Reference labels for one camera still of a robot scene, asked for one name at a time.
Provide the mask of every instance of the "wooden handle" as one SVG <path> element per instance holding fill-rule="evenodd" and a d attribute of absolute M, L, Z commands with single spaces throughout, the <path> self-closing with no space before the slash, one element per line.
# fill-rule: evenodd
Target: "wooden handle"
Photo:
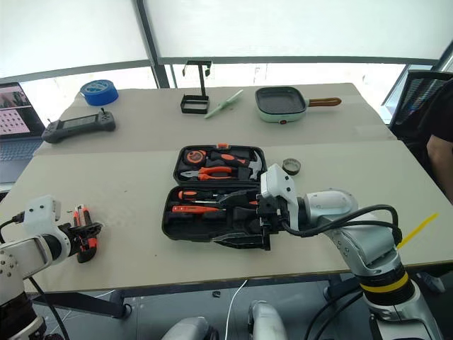
<path fill-rule="evenodd" d="M 339 98 L 316 98 L 309 100 L 309 107 L 313 106 L 337 106 L 341 104 Z"/>

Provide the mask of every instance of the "white tabletop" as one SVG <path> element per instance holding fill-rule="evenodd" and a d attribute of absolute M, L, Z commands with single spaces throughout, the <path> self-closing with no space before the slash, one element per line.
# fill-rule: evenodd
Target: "white tabletop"
<path fill-rule="evenodd" d="M 401 250 L 405 264 L 453 260 L 453 209 L 401 142 L 362 142 L 263 147 L 268 165 L 301 161 L 294 177 L 299 194 L 329 187 L 350 191 L 360 206 L 386 203 L 399 213 L 407 235 L 433 213 L 439 217 Z M 35 157 L 0 204 L 1 219 L 22 211 L 27 200 L 52 194 L 62 202 L 63 222 L 76 204 L 90 207 L 105 227 L 98 253 L 85 264 L 75 256 L 35 275 L 47 291 L 131 288 L 200 281 L 346 271 L 324 235 L 300 239 L 271 235 L 271 251 L 172 241 L 161 231 L 177 151 L 106 152 Z M 4 228 L 6 240 L 23 236 Z"/>
<path fill-rule="evenodd" d="M 105 106 L 112 112 L 117 129 L 63 140 L 44 142 L 38 154 L 87 152 L 177 150 L 184 145 L 305 145 L 315 143 L 395 140 L 376 111 L 352 84 L 295 86 L 305 98 L 339 97 L 339 106 L 308 108 L 297 122 L 280 125 L 265 123 L 258 117 L 255 91 L 244 87 L 241 97 L 210 119 L 183 114 L 183 94 L 198 94 L 199 89 L 122 90 L 119 98 Z M 237 87 L 207 89 L 210 108 L 235 94 Z M 62 119 L 93 115 L 99 108 L 89 106 L 81 95 Z"/>

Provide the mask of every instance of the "small tape roll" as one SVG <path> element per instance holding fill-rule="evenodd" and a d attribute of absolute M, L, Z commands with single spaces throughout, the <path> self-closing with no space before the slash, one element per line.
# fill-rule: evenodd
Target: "small tape roll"
<path fill-rule="evenodd" d="M 300 161 L 298 161 L 297 159 L 287 158 L 286 160 L 283 161 L 282 168 L 288 175 L 291 176 L 297 175 L 300 171 L 300 167 L 301 167 Z"/>
<path fill-rule="evenodd" d="M 118 98 L 118 91 L 110 80 L 94 80 L 83 85 L 80 93 L 89 105 L 101 106 L 112 103 Z"/>

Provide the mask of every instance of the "black shirt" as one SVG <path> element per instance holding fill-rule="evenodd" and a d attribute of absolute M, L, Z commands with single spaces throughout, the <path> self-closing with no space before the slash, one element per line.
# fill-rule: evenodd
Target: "black shirt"
<path fill-rule="evenodd" d="M 431 134 L 453 142 L 453 81 L 448 81 L 439 96 L 432 102 L 430 119 Z"/>

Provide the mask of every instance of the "black cable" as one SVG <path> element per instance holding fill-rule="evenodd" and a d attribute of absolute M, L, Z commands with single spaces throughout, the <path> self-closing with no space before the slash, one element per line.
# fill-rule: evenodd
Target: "black cable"
<path fill-rule="evenodd" d="M 305 336 L 304 336 L 304 340 L 308 340 L 309 338 L 309 335 L 310 335 L 310 331 L 311 329 L 313 328 L 314 326 L 314 323 L 316 322 L 316 319 L 319 318 L 319 316 L 327 309 L 329 308 L 331 305 L 333 305 L 335 302 L 337 302 L 339 299 L 345 297 L 346 295 L 348 294 L 351 294 L 353 292 L 355 292 L 357 289 L 359 289 L 358 287 L 354 287 L 354 288 L 351 288 L 349 290 L 347 290 L 346 292 L 344 292 L 342 295 L 339 295 L 339 296 L 336 296 L 334 297 L 332 300 L 330 300 L 329 302 L 327 302 L 315 315 L 314 317 L 311 319 L 310 323 L 309 323 L 309 326 L 308 328 L 306 329 L 306 332 L 305 332 Z"/>
<path fill-rule="evenodd" d="M 377 211 L 377 210 L 389 211 L 391 213 L 392 222 L 388 223 L 388 222 L 376 221 L 376 220 L 350 221 L 354 218 L 357 218 L 359 216 L 362 216 L 364 214 L 367 214 L 367 213 L 370 213 L 373 211 Z M 342 217 L 338 218 L 337 220 L 329 222 L 325 225 L 321 225 L 320 227 L 311 228 L 308 230 L 301 230 L 301 231 L 293 230 L 289 227 L 289 225 L 287 224 L 286 221 L 283 220 L 281 222 L 283 229 L 285 229 L 290 234 L 300 236 L 300 237 L 312 237 L 312 236 L 315 236 L 322 232 L 326 232 L 331 229 L 346 227 L 346 226 L 348 226 L 348 223 L 349 223 L 349 225 L 379 225 L 381 227 L 389 227 L 392 229 L 392 234 L 394 237 L 395 245 L 398 245 L 401 242 L 401 240 L 403 239 L 401 230 L 398 228 L 398 213 L 396 212 L 395 208 L 393 208 L 390 205 L 385 205 L 385 204 L 371 205 L 369 207 L 365 207 L 365 208 L 356 210 L 355 212 L 342 216 Z"/>
<path fill-rule="evenodd" d="M 0 225 L 0 243 L 5 243 L 5 240 L 4 240 L 3 236 L 1 236 L 1 230 L 3 229 L 3 227 L 5 227 L 7 225 L 10 225 L 13 222 L 14 222 L 14 219 L 11 218 L 9 221 L 6 221 L 5 223 L 2 223 Z"/>
<path fill-rule="evenodd" d="M 63 324 L 62 318 L 59 317 L 58 312 L 55 309 L 54 305 L 49 302 L 49 300 L 47 299 L 47 296 L 45 295 L 44 291 L 41 289 L 40 285 L 38 285 L 38 282 L 36 282 L 35 279 L 32 276 L 29 277 L 28 280 L 30 280 L 30 282 L 33 285 L 33 287 L 35 287 L 35 289 L 38 291 L 38 293 L 42 296 L 42 298 L 43 298 L 44 302 L 46 303 L 46 305 L 52 311 L 52 314 L 54 315 L 55 319 L 57 320 L 59 328 L 62 330 L 64 340 L 69 340 L 68 331 L 66 330 L 66 327 Z"/>
<path fill-rule="evenodd" d="M 363 295 L 363 292 L 360 292 L 358 293 L 355 297 L 353 297 L 352 299 L 348 300 L 343 306 L 341 306 L 340 308 L 338 308 L 321 326 L 321 328 L 318 330 L 318 333 L 316 333 L 316 336 L 314 337 L 313 340 L 319 340 L 319 338 L 321 338 L 321 335 L 322 333 L 324 332 L 324 330 L 326 330 L 327 326 L 332 322 L 333 319 L 335 319 L 337 317 L 337 315 L 339 315 L 343 310 L 345 310 L 346 308 L 348 308 L 349 306 L 351 306 L 351 304 L 353 304 L 354 302 L 356 302 L 357 300 L 359 300 Z"/>
<path fill-rule="evenodd" d="M 13 222 L 16 222 L 16 223 L 23 222 L 23 212 L 21 212 L 20 214 L 17 214 L 13 218 L 11 218 L 9 221 L 6 221 L 5 223 L 2 223 L 0 225 L 0 243 L 2 243 L 2 244 L 5 243 L 5 240 L 4 240 L 3 236 L 1 235 L 1 229 L 3 227 L 13 223 Z M 46 305 L 52 311 L 52 314 L 54 315 L 55 319 L 57 320 L 59 328 L 62 330 L 64 340 L 69 340 L 69 335 L 68 335 L 68 332 L 66 330 L 66 327 L 63 324 L 62 318 L 59 317 L 59 315 L 57 313 L 57 310 L 55 309 L 54 305 L 49 302 L 49 300 L 47 299 L 46 294 L 41 289 L 40 285 L 38 285 L 38 282 L 36 282 L 35 279 L 32 276 L 29 277 L 28 280 L 30 280 L 31 284 L 35 287 L 35 289 L 38 291 L 38 293 L 42 296 L 42 298 L 43 298 L 44 302 L 46 303 Z"/>

